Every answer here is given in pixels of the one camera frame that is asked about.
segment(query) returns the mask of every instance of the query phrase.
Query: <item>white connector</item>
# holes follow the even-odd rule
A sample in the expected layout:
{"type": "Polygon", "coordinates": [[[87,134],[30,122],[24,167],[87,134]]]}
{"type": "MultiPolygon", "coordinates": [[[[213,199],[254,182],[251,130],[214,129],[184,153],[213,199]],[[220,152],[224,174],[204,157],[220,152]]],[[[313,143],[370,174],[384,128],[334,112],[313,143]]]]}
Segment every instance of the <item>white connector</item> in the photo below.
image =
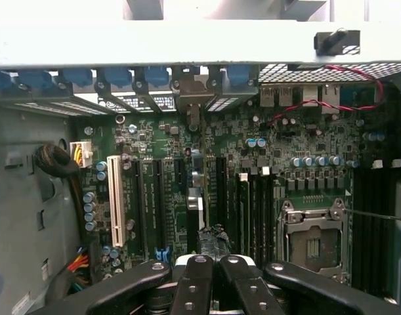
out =
{"type": "Polygon", "coordinates": [[[70,155],[82,169],[93,166],[93,145],[91,141],[71,142],[70,155]]]}
{"type": "Polygon", "coordinates": [[[120,156],[107,157],[107,173],[113,246],[123,247],[126,242],[126,228],[120,156]]]}

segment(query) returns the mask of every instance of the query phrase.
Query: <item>white power connector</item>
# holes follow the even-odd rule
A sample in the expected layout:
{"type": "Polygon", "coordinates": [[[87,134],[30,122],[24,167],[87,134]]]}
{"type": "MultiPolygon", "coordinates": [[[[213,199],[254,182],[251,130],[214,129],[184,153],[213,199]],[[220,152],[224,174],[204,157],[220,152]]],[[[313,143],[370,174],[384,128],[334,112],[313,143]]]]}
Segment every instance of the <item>white power connector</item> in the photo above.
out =
{"type": "Polygon", "coordinates": [[[70,155],[82,169],[93,166],[93,154],[91,141],[70,143],[70,155]]]}

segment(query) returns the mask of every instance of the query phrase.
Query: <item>black plastic bracket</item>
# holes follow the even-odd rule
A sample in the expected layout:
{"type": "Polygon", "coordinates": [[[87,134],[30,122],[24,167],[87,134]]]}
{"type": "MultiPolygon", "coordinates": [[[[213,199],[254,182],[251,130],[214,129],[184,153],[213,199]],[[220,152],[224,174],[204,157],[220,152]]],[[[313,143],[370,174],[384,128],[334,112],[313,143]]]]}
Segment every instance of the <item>black plastic bracket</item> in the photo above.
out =
{"type": "Polygon", "coordinates": [[[314,49],[317,56],[337,56],[358,54],[360,51],[360,31],[341,28],[333,33],[317,33],[314,37],[314,49]]]}
{"type": "Polygon", "coordinates": [[[254,275],[246,261],[239,256],[225,256],[220,261],[221,270],[227,284],[238,298],[245,315],[284,315],[276,298],[261,277],[254,275]]]}
{"type": "Polygon", "coordinates": [[[317,308],[313,314],[401,315],[399,306],[289,262],[268,264],[264,269],[264,279],[310,299],[317,308]]]}
{"type": "Polygon", "coordinates": [[[171,279],[171,268],[159,261],[148,261],[69,295],[32,315],[127,315],[138,307],[137,295],[171,279]]]}
{"type": "Polygon", "coordinates": [[[211,304],[213,259],[191,257],[179,280],[169,315],[208,315],[211,304]]]}

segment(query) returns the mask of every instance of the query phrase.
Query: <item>capacitor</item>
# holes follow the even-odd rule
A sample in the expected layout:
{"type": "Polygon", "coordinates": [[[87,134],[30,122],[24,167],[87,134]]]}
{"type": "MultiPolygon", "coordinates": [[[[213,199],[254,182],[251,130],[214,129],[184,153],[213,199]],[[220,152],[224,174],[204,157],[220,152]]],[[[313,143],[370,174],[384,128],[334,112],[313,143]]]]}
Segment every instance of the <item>capacitor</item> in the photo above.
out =
{"type": "Polygon", "coordinates": [[[377,140],[377,133],[364,133],[362,135],[362,137],[366,141],[376,141],[377,140]]]}
{"type": "Polygon", "coordinates": [[[324,156],[316,157],[316,164],[318,166],[326,166],[326,158],[324,156]]]}
{"type": "Polygon", "coordinates": [[[266,146],[266,140],[263,138],[257,139],[257,146],[259,148],[264,148],[266,146]]]}
{"type": "Polygon", "coordinates": [[[85,195],[83,195],[82,200],[85,203],[90,203],[95,199],[95,194],[93,192],[87,192],[85,195]]]}
{"type": "Polygon", "coordinates": [[[113,249],[110,251],[110,257],[111,257],[111,258],[116,259],[116,258],[119,258],[119,256],[120,256],[120,250],[119,250],[119,249],[113,248],[113,249]]]}
{"type": "Polygon", "coordinates": [[[94,202],[89,202],[83,205],[83,210],[86,213],[92,212],[95,209],[95,203],[94,202]]]}
{"type": "Polygon", "coordinates": [[[329,157],[330,165],[340,165],[340,158],[338,156],[329,157]]]}
{"type": "Polygon", "coordinates": [[[121,260],[119,260],[118,258],[116,258],[116,259],[114,259],[114,260],[111,262],[111,265],[112,265],[113,267],[118,267],[119,265],[121,265],[121,260]]]}
{"type": "Polygon", "coordinates": [[[87,222],[87,223],[85,224],[85,229],[86,229],[86,231],[88,231],[88,232],[93,231],[95,228],[96,228],[96,222],[95,222],[95,221],[87,222]]]}
{"type": "Polygon", "coordinates": [[[309,156],[304,157],[303,165],[310,167],[312,165],[312,158],[309,156]]]}
{"type": "Polygon", "coordinates": [[[355,168],[359,167],[360,163],[359,163],[359,161],[354,160],[354,161],[347,161],[346,165],[355,169],[355,168]]]}
{"type": "Polygon", "coordinates": [[[107,163],[104,161],[98,162],[95,168],[98,172],[103,172],[107,169],[107,163]]]}
{"type": "Polygon", "coordinates": [[[84,218],[85,221],[87,221],[87,222],[94,221],[94,219],[95,219],[95,212],[94,212],[94,211],[87,212],[87,213],[85,213],[85,215],[83,216],[83,218],[84,218]]]}
{"type": "Polygon", "coordinates": [[[107,174],[105,172],[98,172],[96,174],[96,179],[98,180],[105,180],[107,178],[107,174]]]}
{"type": "Polygon", "coordinates": [[[133,135],[137,132],[136,125],[129,125],[129,132],[133,135]]]}
{"type": "Polygon", "coordinates": [[[365,121],[363,119],[358,119],[355,124],[357,127],[363,127],[365,125],[365,121]]]}
{"type": "Polygon", "coordinates": [[[245,145],[246,145],[248,148],[254,148],[254,147],[256,146],[256,144],[257,144],[257,141],[256,141],[255,139],[252,139],[252,138],[247,139],[247,140],[245,141],[245,145]]]}
{"type": "Polygon", "coordinates": [[[377,133],[377,140],[384,141],[385,140],[385,133],[377,133]]]}
{"type": "Polygon", "coordinates": [[[293,158],[291,158],[291,165],[294,167],[300,167],[301,160],[298,157],[293,157],[293,158]]]}

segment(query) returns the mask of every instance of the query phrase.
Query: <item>green circuit board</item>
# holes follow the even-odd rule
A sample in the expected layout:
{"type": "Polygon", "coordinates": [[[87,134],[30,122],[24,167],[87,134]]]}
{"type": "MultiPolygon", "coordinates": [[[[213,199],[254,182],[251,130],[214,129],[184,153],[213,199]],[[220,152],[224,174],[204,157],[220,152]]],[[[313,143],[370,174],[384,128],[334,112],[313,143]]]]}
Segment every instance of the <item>green circuit board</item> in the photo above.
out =
{"type": "MultiPolygon", "coordinates": [[[[373,96],[373,89],[356,87],[345,88],[341,94],[342,104],[350,105],[366,104],[373,96]]],[[[222,224],[234,252],[262,263],[278,256],[273,229],[285,200],[295,210],[327,208],[336,198],[352,207],[353,170],[347,162],[360,160],[370,167],[374,159],[388,152],[388,141],[368,142],[364,134],[387,134],[394,106],[324,115],[319,107],[304,108],[286,113],[287,124],[282,119],[272,122],[279,112],[281,108],[263,108],[259,99],[254,99],[251,106],[241,104],[229,112],[202,112],[197,131],[191,131],[186,117],[178,112],[124,114],[121,125],[114,116],[79,119],[78,138],[91,141],[94,152],[94,167],[83,171],[83,187],[84,192],[96,194],[95,232],[101,236],[100,246],[111,243],[111,218],[108,183],[97,179],[95,165],[112,155],[127,154],[129,158],[125,162],[128,169],[123,171],[127,242],[120,249],[120,264],[113,266],[111,258],[101,258],[104,275],[155,258],[163,244],[171,248],[170,263],[188,253],[186,189],[192,180],[191,154],[197,150],[203,161],[205,225],[222,224]],[[85,127],[92,127],[91,135],[84,133],[85,127]],[[256,143],[250,148],[249,139],[260,139],[264,145],[256,143]],[[337,156],[340,163],[293,166],[295,158],[302,161],[318,156],[337,156]],[[263,174],[264,167],[270,171],[268,176],[263,174]],[[248,196],[240,174],[248,174],[248,196]],[[311,181],[315,187],[307,186],[311,181]],[[242,198],[249,199],[248,210],[242,198]],[[247,220],[252,222],[251,233],[241,236],[247,220]],[[259,238],[268,242],[260,259],[258,253],[254,255],[260,245],[253,244],[259,243],[259,238]]]]}

